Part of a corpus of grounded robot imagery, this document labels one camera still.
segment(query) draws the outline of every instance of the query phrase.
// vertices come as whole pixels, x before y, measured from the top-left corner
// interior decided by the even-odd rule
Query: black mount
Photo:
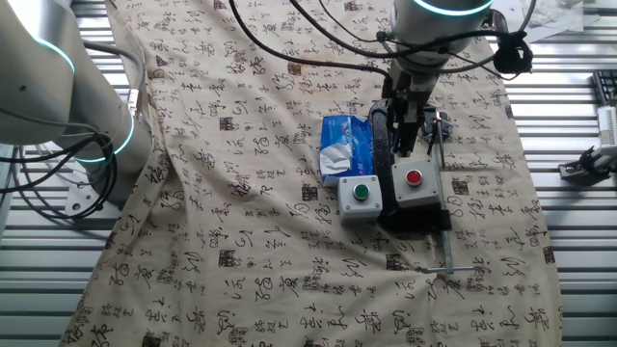
[[[451,230],[450,213],[442,209],[440,204],[427,205],[417,208],[400,208],[396,202],[394,182],[392,178],[392,165],[394,164],[393,140],[395,134],[399,139],[413,139],[409,145],[410,151],[414,149],[417,131],[424,123],[411,123],[413,133],[402,132],[392,126],[389,120],[393,120],[393,110],[387,100],[377,102],[370,110],[369,121],[373,132],[373,153],[375,174],[379,177],[379,185],[382,190],[383,211],[377,222],[392,233],[439,233],[442,230]]]

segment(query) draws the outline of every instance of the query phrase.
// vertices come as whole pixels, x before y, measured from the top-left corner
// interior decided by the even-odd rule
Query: metal grating
[[[534,73],[507,82],[534,184],[544,207],[564,294],[564,347],[617,345],[617,188],[614,180],[584,190],[559,179],[558,163],[597,146],[598,122],[588,78],[617,69],[617,5],[587,1],[602,19],[584,33],[532,44]],[[103,1],[72,5],[82,35],[113,42]],[[91,52],[121,94],[128,81],[117,57]],[[33,166],[41,175],[44,165]],[[50,179],[44,195],[65,204],[68,187]],[[86,287],[114,221],[54,225],[13,198],[0,245],[0,346],[56,346]]]

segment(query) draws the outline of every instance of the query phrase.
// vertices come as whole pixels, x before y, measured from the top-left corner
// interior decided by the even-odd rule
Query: green button
[[[354,198],[356,198],[356,200],[366,200],[369,194],[368,187],[364,184],[359,184],[354,187]]]

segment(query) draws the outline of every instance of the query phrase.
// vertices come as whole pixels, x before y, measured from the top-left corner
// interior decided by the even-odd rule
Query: blue tissue box
[[[341,177],[374,174],[373,134],[359,116],[327,116],[321,127],[319,167],[325,187],[336,187]]]

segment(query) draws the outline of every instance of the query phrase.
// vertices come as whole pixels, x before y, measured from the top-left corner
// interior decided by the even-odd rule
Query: beige tablecloth
[[[316,1],[302,4],[353,40]],[[459,125],[442,173],[455,263],[482,271],[424,275],[419,267],[443,265],[439,237],[342,227],[335,192],[320,183],[321,118],[366,115],[382,76],[271,57],[228,2],[107,5],[116,41],[143,50],[154,142],[63,345],[559,345],[552,248],[498,79],[482,69],[444,75],[433,93]],[[368,39],[389,29],[390,5],[327,4]],[[389,64],[324,40],[286,1],[239,7],[287,55]],[[463,54],[477,61],[491,50],[475,40]]]

